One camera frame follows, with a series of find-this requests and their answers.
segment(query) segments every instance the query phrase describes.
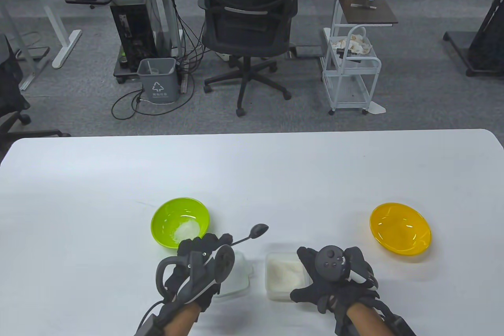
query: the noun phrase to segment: white substance in bowl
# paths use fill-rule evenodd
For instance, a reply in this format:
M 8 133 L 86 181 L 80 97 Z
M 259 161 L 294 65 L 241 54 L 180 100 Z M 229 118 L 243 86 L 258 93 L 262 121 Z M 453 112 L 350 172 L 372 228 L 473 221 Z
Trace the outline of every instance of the white substance in bowl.
M 272 291 L 288 291 L 305 286 L 304 267 L 301 262 L 271 260 L 268 265 L 268 286 Z
M 173 233 L 173 240 L 176 243 L 180 243 L 185 239 L 194 239 L 200 234 L 200 225 L 197 221 L 191 219 L 190 221 L 185 221 L 178 226 L 177 230 Z

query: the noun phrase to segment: green bowl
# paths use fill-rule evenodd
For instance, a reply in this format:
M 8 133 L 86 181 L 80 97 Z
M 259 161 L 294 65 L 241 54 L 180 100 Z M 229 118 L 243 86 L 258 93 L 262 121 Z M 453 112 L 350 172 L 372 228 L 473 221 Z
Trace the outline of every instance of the green bowl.
M 151 221 L 151 233 L 159 244 L 167 248 L 178 248 L 178 242 L 173 240 L 177 228 L 185 221 L 195 220 L 200 225 L 200 235 L 203 237 L 210 224 L 208 209 L 196 199 L 172 199 L 162 205 Z

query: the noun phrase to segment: gray trash bin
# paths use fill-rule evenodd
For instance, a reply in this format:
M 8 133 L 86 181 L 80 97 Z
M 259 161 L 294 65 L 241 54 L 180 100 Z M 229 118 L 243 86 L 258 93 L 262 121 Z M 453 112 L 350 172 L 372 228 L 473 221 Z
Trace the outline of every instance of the gray trash bin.
M 175 66 L 173 58 L 151 58 L 140 62 L 137 75 L 149 101 L 168 104 L 178 100 L 180 87 Z

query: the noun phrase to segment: office chair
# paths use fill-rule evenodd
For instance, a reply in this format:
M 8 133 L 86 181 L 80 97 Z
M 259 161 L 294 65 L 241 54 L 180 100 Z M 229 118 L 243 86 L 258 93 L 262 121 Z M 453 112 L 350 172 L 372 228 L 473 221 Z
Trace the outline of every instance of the office chair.
M 23 72 L 16 61 L 9 42 L 0 33 L 0 117 L 13 113 L 0 125 L 0 158 L 7 153 L 9 146 L 22 138 L 38 138 L 43 136 L 70 136 L 59 130 L 9 132 L 16 120 L 27 125 L 31 122 L 27 114 L 21 111 L 28 109 L 30 104 L 19 91 L 19 83 Z
M 236 115 L 242 117 L 243 94 L 250 80 L 256 80 L 283 93 L 285 100 L 290 92 L 283 86 L 259 74 L 269 68 L 277 70 L 275 61 L 251 65 L 251 57 L 269 58 L 281 55 L 289 49 L 291 19 L 297 14 L 297 0 L 199 0 L 205 10 L 203 45 L 210 50 L 229 54 L 229 66 L 238 69 L 205 80 L 205 93 L 210 84 L 241 78 Z

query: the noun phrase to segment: chair wheel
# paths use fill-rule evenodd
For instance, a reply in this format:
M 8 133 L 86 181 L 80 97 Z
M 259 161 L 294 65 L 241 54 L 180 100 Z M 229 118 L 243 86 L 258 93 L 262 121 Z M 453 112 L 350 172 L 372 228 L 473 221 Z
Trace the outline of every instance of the chair wheel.
M 31 123 L 31 118 L 28 114 L 20 114 L 18 119 L 22 125 L 28 125 Z

